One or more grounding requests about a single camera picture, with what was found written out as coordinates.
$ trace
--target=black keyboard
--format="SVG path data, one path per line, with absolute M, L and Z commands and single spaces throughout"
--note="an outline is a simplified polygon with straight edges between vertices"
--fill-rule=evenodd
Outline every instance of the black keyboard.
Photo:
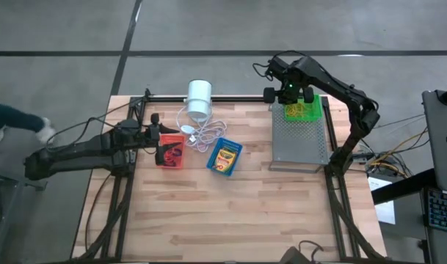
M 437 190 L 427 190 L 426 220 L 430 227 L 447 231 L 447 194 Z

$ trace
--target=butcher block tabletop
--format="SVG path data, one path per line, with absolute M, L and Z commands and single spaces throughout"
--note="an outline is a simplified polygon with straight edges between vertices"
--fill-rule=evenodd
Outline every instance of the butcher block tabletop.
M 341 146 L 349 135 L 347 107 L 332 97 L 328 99 Z M 112 96 L 109 109 L 129 101 L 130 96 Z M 176 115 L 182 106 L 182 103 L 147 103 L 144 123 L 150 122 L 152 113 L 159 113 L 160 122 L 176 129 Z M 127 111 L 127 107 L 114 111 L 106 116 L 106 121 L 115 124 L 126 118 Z M 159 168 L 154 155 L 139 150 L 122 261 L 277 262 L 290 246 L 298 247 L 302 240 L 324 247 L 323 252 L 316 253 L 316 260 L 338 260 L 323 171 L 306 174 L 268 170 L 272 160 L 269 106 L 213 103 L 213 111 L 213 119 L 228 125 L 225 138 L 243 145 L 233 175 L 226 177 L 206 168 L 214 146 L 206 153 L 186 147 L 182 169 Z M 185 111 L 180 123 L 192 124 Z M 363 167 L 352 165 L 351 169 L 363 170 Z M 106 170 L 92 171 L 73 257 L 84 253 L 87 217 L 108 175 Z M 355 224 L 368 242 L 386 256 L 366 174 L 349 170 L 345 178 Z M 91 215 L 88 244 L 106 223 L 113 182 L 114 178 L 109 177 Z M 115 251 L 117 230 L 116 227 L 112 234 L 111 253 Z M 342 233 L 349 251 L 344 225 Z M 314 249 L 309 243 L 303 243 L 301 248 L 306 256 Z

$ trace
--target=green basket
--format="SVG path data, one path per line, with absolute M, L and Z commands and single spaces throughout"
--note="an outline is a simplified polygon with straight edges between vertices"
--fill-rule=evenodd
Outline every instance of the green basket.
M 285 120 L 287 121 L 317 121 L 323 115 L 321 110 L 321 98 L 314 95 L 312 103 L 304 103 L 299 99 L 298 103 L 284 106 Z

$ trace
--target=gray floor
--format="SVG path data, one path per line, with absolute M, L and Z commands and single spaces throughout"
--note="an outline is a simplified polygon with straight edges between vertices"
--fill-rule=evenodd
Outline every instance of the gray floor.
M 135 0 L 0 0 L 0 51 L 120 51 Z M 144 0 L 132 51 L 447 50 L 447 0 Z M 193 78 L 215 94 L 260 94 L 270 84 L 251 68 L 268 57 L 129 57 L 118 91 L 184 94 Z M 356 84 L 380 104 L 379 124 L 423 112 L 421 92 L 447 89 L 447 56 L 318 56 L 334 76 Z M 106 110 L 118 56 L 0 56 L 0 102 L 46 116 L 65 128 Z M 421 132 L 425 121 L 374 130 L 367 142 L 388 150 Z M 94 124 L 87 132 L 100 130 Z M 69 142 L 79 131 L 59 139 Z M 39 148 L 34 135 L 10 129 L 0 164 L 22 172 Z M 432 167 L 428 147 L 403 155 L 413 172 Z M 56 175 L 44 192 L 25 188 L 3 263 L 69 257 L 89 172 Z M 420 261 L 414 238 L 384 229 L 388 255 Z

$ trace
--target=red basket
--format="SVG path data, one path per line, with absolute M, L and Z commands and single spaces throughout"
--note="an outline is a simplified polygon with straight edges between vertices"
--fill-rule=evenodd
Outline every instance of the red basket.
M 186 137 L 180 134 L 162 134 L 160 136 L 161 145 L 179 142 L 180 144 L 164 153 L 164 165 L 160 166 L 165 169 L 181 169 L 184 157 L 184 142 Z

